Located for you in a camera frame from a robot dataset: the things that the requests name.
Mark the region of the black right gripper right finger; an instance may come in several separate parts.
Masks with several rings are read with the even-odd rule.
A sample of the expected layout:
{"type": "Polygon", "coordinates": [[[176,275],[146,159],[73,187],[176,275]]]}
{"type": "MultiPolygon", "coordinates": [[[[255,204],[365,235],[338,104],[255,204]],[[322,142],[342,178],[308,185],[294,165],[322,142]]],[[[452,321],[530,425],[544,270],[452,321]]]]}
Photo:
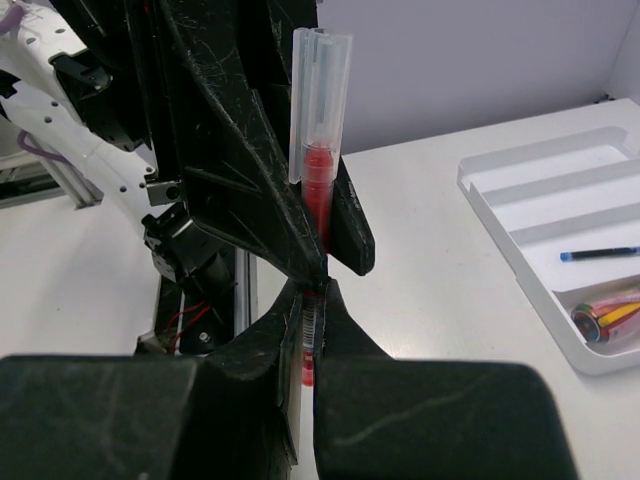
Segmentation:
{"type": "Polygon", "coordinates": [[[313,450],[322,479],[574,479],[554,397],[518,363],[399,360],[330,281],[314,351],[313,450]]]}

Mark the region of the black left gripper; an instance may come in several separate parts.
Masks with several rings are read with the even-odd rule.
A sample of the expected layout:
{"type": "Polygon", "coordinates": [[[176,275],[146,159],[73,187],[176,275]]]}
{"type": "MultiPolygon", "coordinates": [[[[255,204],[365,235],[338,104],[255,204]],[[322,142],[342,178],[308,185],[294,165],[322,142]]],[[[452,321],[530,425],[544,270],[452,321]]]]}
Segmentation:
{"type": "Polygon", "coordinates": [[[144,143],[196,225],[305,285],[327,255],[288,180],[292,34],[311,1],[58,1],[86,46],[65,90],[91,130],[144,143]]]}

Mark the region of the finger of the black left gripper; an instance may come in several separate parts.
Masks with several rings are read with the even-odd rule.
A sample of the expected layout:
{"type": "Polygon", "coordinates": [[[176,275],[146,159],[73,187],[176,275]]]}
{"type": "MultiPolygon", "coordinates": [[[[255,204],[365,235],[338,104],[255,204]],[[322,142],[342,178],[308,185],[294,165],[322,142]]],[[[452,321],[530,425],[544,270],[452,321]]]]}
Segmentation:
{"type": "Polygon", "coordinates": [[[329,253],[359,276],[375,265],[375,239],[343,159],[333,185],[329,253]]]}

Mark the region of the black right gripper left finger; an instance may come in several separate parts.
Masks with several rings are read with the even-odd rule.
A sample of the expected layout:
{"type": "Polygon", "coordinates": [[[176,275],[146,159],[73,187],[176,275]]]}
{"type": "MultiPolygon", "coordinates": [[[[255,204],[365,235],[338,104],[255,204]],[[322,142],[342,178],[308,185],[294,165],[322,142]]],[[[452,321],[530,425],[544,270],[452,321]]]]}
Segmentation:
{"type": "Polygon", "coordinates": [[[204,356],[1,362],[5,479],[286,479],[298,461],[301,288],[204,356]]]}

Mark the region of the red gel pen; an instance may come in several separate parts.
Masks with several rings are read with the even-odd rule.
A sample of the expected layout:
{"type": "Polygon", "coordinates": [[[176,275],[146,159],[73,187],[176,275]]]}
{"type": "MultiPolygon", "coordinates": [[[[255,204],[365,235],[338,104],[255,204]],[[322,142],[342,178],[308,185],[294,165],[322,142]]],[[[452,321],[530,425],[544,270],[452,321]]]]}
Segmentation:
{"type": "MultiPolygon", "coordinates": [[[[330,149],[318,143],[305,146],[301,169],[301,196],[310,214],[314,240],[326,252],[329,246],[329,230],[334,184],[334,158],[330,149]]],[[[319,297],[313,290],[303,294],[302,307],[302,384],[314,385],[313,348],[317,303],[319,297]]]]}

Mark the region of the pink capped crayon tube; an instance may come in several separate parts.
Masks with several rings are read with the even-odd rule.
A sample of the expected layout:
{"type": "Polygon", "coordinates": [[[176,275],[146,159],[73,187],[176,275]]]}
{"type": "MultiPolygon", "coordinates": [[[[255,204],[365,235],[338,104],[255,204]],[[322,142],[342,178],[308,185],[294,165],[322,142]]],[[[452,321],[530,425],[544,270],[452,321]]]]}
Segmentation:
{"type": "Polygon", "coordinates": [[[578,304],[570,317],[587,343],[610,344],[626,340],[639,333],[639,289],[578,304]]]}

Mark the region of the dark blue gel pen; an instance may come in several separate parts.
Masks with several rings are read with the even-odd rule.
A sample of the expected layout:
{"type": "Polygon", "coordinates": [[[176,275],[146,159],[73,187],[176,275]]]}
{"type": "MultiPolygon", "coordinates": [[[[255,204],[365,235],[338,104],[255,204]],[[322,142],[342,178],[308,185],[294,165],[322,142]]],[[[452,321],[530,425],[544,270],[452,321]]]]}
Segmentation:
{"type": "Polygon", "coordinates": [[[561,252],[559,254],[559,259],[561,262],[567,263],[595,259],[623,258],[638,256],[639,251],[640,248],[638,246],[591,249],[572,252],[561,252]]]}

